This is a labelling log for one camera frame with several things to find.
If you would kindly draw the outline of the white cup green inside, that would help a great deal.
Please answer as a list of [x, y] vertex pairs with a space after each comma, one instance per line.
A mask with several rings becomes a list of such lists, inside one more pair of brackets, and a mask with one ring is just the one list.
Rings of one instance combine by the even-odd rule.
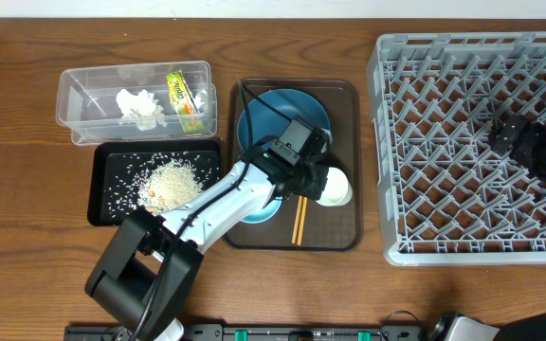
[[326, 185], [317, 203], [321, 206], [344, 206], [353, 198], [353, 188], [346, 174], [338, 168], [330, 168]]

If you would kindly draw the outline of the light blue bowl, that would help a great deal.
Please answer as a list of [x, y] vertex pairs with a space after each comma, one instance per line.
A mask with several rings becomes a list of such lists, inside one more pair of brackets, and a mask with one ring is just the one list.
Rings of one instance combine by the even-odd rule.
[[246, 224], [263, 223], [269, 220], [270, 218], [272, 218], [278, 212], [281, 205], [282, 205], [282, 198], [276, 197], [258, 212], [244, 217], [242, 220], [242, 223], [246, 223]]

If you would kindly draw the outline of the green yellow snack wrapper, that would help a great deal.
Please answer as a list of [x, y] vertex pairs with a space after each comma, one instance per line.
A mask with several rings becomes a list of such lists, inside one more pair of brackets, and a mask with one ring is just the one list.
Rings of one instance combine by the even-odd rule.
[[200, 112], [194, 104], [192, 92], [187, 85], [184, 74], [175, 71], [166, 76], [169, 89], [171, 106], [175, 110], [183, 132], [185, 134], [196, 134], [206, 129]]

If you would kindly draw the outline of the white rice food waste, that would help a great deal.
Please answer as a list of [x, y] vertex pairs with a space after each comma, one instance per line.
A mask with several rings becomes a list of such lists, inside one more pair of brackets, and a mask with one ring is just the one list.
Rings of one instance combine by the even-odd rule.
[[140, 206], [156, 215], [184, 205], [216, 183], [220, 170], [214, 151], [112, 154], [101, 217], [116, 223]]

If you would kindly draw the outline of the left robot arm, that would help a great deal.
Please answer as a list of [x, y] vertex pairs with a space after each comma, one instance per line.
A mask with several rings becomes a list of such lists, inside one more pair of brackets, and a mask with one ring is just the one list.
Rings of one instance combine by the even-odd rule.
[[206, 251], [273, 199], [317, 200], [328, 167], [272, 153], [237, 162], [218, 183], [185, 205], [154, 216], [144, 208], [120, 225], [90, 274], [85, 292], [132, 340], [178, 340], [179, 315]]

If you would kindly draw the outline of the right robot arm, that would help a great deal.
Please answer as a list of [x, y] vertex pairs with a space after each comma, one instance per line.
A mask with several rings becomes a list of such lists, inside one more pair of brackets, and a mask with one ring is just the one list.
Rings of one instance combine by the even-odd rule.
[[[546, 184], [546, 125], [514, 115], [491, 133], [488, 144]], [[461, 314], [443, 315], [423, 340], [546, 340], [546, 313], [523, 318], [499, 328]]]

